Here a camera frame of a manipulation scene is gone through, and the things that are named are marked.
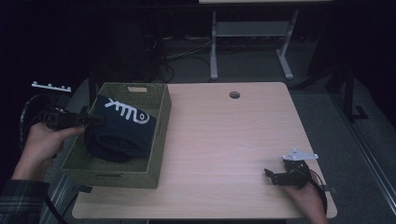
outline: green basket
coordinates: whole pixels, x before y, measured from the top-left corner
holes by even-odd
[[[105,83],[99,94],[137,107],[157,119],[150,155],[149,157],[135,157],[128,162],[100,160],[87,151],[84,136],[81,134],[64,160],[62,170],[81,185],[156,189],[172,106],[167,86],[164,84]]]

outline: white plastic part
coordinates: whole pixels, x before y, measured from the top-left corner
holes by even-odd
[[[307,153],[297,149],[293,149],[289,155],[283,155],[283,160],[287,161],[305,161],[305,160],[316,160],[319,158],[318,154]]]
[[[36,81],[34,81],[33,83],[32,83],[32,86],[33,87],[37,87],[37,88],[42,88],[42,89],[49,89],[49,90],[54,90],[54,91],[69,91],[69,92],[71,92],[72,91],[72,89],[70,88],[70,87],[65,87],[65,86],[62,86],[62,87],[53,87],[52,86],[52,84],[48,84],[47,86],[45,86],[45,85],[39,85]]]

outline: person's left hand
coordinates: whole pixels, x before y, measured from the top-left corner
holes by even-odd
[[[73,127],[55,132],[44,123],[33,125],[12,179],[42,181],[45,171],[52,165],[52,157],[62,150],[64,139],[84,133],[84,130],[84,127]]]

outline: dark background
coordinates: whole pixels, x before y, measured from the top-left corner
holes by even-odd
[[[33,81],[70,86],[73,90],[91,75],[99,85],[104,81],[151,81],[158,75],[163,48],[160,42],[148,52],[146,48],[152,43],[144,35],[158,39],[167,35],[210,35],[211,9],[190,8],[196,1],[109,1],[111,5],[103,5],[104,2],[2,1],[1,188],[20,156],[23,105],[32,96],[46,92],[31,88]],[[183,10],[162,8],[180,4],[185,7]],[[301,13],[293,38],[310,36],[319,40],[307,75],[315,76],[339,64],[343,69],[329,83],[329,89],[337,91],[345,72],[352,71],[396,126],[395,3],[335,1],[331,6],[297,7]],[[270,6],[265,10],[276,13],[265,15],[276,19],[281,15],[279,11],[290,10],[280,8],[283,7]],[[259,18],[262,11],[256,8],[249,15]],[[317,28],[320,23],[322,32]]]

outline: sleeve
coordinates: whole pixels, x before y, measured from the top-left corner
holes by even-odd
[[[50,184],[8,180],[0,197],[0,224],[38,223]]]

